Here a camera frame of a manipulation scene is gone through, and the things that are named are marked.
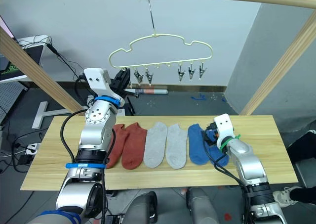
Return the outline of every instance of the sock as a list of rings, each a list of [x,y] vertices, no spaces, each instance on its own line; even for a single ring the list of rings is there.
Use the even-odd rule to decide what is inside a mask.
[[[186,163],[187,131],[180,129],[179,124],[168,128],[166,159],[174,169],[180,169]]]
[[[206,131],[206,135],[212,140],[215,141],[215,132],[213,130],[208,130]],[[224,155],[221,150],[216,146],[213,145],[211,147],[209,147],[209,154],[213,157],[214,160],[217,160],[218,158],[220,158],[222,155]],[[226,166],[229,162],[229,157],[228,155],[224,156],[221,160],[218,161],[218,163],[221,166]]]
[[[129,136],[123,148],[122,165],[125,169],[133,170],[143,161],[147,130],[138,123],[129,125],[126,130]]]
[[[188,129],[189,135],[189,157],[190,160],[197,165],[204,165],[209,161],[209,158],[204,149],[202,137],[203,129],[199,124],[193,124]]]
[[[116,139],[114,143],[113,150],[111,151],[109,155],[110,161],[107,163],[107,169],[113,167],[117,161],[119,160],[119,157],[121,156],[123,152],[123,147],[126,141],[126,138],[129,135],[129,132],[124,129],[124,124],[116,124],[113,127]]]
[[[157,167],[163,160],[167,131],[167,126],[161,122],[156,122],[155,125],[147,131],[144,163],[149,168]]]

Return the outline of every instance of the red object on floor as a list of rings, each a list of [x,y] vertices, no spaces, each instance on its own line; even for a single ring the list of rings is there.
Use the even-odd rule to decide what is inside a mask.
[[[225,219],[226,221],[231,221],[233,218],[232,218],[232,216],[231,216],[229,213],[225,213],[224,219]]]
[[[138,123],[131,124],[126,130],[129,136],[123,148],[122,165],[125,169],[133,170],[143,161],[147,130],[142,129]]]
[[[126,138],[129,135],[129,132],[124,129],[124,124],[116,124],[114,125],[113,129],[115,131],[116,139],[115,139],[113,150],[111,151],[109,155],[110,161],[107,163],[107,169],[113,167],[119,160],[123,152]],[[112,145],[112,141],[113,141],[113,136],[110,141],[110,146]]]

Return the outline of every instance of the blue sock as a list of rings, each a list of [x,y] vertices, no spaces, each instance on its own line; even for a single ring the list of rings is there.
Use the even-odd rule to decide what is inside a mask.
[[[212,140],[215,141],[215,132],[213,130],[208,130],[206,131],[206,135]],[[220,149],[218,149],[218,147],[216,145],[213,145],[211,147],[209,147],[209,154],[213,157],[214,160],[217,160],[218,158],[220,158],[222,155],[224,155]],[[229,157],[228,155],[224,156],[221,160],[218,161],[218,163],[221,166],[226,166],[229,162]]]
[[[202,131],[199,124],[193,124],[188,128],[189,157],[197,165],[204,165],[209,161],[203,147]]]

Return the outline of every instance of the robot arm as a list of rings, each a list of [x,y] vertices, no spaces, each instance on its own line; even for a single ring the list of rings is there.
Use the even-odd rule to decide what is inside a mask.
[[[286,224],[285,217],[274,200],[266,172],[252,147],[235,136],[228,114],[214,118],[218,139],[216,145],[227,153],[237,168],[241,182],[245,185],[250,199],[251,223]]]
[[[29,224],[83,224],[102,211],[105,194],[100,181],[118,108],[124,105],[124,89],[129,83],[130,70],[121,70],[113,81],[108,72],[100,68],[87,68],[84,74],[98,97],[84,115],[85,126],[75,162],[66,165],[68,173],[57,198],[56,210],[42,213]]]

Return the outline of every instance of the wooden table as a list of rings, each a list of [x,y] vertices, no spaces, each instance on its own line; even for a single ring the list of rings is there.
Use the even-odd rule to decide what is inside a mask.
[[[126,116],[118,117],[117,123],[126,126],[138,122],[149,129],[157,121],[171,126],[179,123],[182,129],[199,123],[204,129],[213,121],[214,116]],[[65,164],[70,157],[61,143],[59,133],[64,116],[56,116],[39,148],[37,155],[22,184],[22,190],[59,190],[67,173]],[[283,145],[272,116],[231,116],[235,134],[249,143],[261,160],[270,183],[297,182],[296,175]],[[74,116],[65,127],[65,139],[77,153],[80,132],[83,129],[82,116]],[[237,175],[236,168],[229,162],[226,168]],[[107,189],[134,189],[182,186],[234,185],[232,178],[216,171],[208,163],[198,166],[189,159],[189,139],[187,139],[187,162],[185,167],[174,170],[166,159],[156,168],[147,168],[142,163],[135,170],[126,170],[119,161],[113,168],[106,170]]]

